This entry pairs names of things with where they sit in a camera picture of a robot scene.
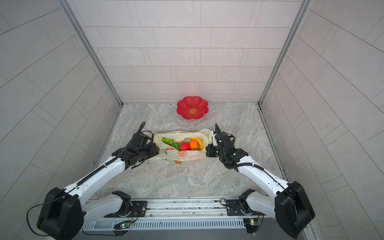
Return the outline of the cream plastic fruit-print bag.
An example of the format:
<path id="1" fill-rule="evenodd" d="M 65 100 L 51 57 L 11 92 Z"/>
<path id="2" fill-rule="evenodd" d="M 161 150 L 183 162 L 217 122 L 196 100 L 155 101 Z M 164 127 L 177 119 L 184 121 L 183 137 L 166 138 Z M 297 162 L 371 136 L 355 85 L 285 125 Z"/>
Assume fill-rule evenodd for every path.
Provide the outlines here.
<path id="1" fill-rule="evenodd" d="M 203 129 L 198 132 L 186 132 L 186 131 L 174 131 L 169 133 L 155 134 L 154 143 L 159 147 L 160 152 L 155 157 L 156 159 L 163 159 L 167 161 L 174 161 L 176 164 L 183 164 L 192 162 L 195 160 L 202 160 L 206 157 L 206 147 L 212 143 L 210 139 L 211 131 Z M 172 146 L 169 146 L 162 142 L 162 138 L 169 139 L 186 139 L 190 143 L 190 138 L 198 138 L 203 141 L 204 148 L 202 150 L 189 150 L 189 151 L 177 151 Z"/>

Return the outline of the red flower-shaped plastic plate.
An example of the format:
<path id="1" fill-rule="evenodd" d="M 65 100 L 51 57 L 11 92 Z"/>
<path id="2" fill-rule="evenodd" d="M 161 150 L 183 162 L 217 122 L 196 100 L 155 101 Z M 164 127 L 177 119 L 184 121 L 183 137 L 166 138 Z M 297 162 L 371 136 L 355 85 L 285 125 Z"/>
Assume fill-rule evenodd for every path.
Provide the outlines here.
<path id="1" fill-rule="evenodd" d="M 177 113 L 185 120 L 199 120 L 208 112 L 208 102 L 198 96 L 188 96 L 177 103 Z"/>

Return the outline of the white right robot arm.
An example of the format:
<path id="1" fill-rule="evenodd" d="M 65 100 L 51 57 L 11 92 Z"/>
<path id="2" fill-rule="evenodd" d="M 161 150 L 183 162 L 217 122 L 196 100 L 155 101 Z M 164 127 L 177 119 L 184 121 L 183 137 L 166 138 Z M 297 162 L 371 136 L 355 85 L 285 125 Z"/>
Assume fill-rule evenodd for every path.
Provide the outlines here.
<path id="1" fill-rule="evenodd" d="M 211 132 L 210 144 L 206 148 L 209 158 L 217 157 L 228 170 L 247 176 L 265 193 L 249 189 L 239 203 L 245 214 L 250 211 L 263 213 L 274 218 L 281 229 L 290 237 L 299 233 L 315 218 L 315 211 L 301 184 L 289 183 L 259 165 L 246 151 L 235 147 L 236 138 L 219 127 Z"/>

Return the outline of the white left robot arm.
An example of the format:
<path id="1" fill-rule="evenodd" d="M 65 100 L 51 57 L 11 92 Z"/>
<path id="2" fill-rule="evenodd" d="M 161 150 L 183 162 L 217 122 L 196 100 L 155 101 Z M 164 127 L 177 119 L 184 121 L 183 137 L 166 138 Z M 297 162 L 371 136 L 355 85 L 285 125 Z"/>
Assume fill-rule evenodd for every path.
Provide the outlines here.
<path id="1" fill-rule="evenodd" d="M 41 204 L 38 230 L 55 240 L 71 240 L 83 226 L 101 217 L 138 216 L 138 211 L 131 204 L 131 197 L 122 191 L 114 191 L 96 201 L 90 198 L 115 176 L 129 168 L 138 167 L 158 154 L 154 134 L 138 130 L 125 147 L 114 151 L 101 166 L 85 177 L 63 189 L 50 190 Z"/>

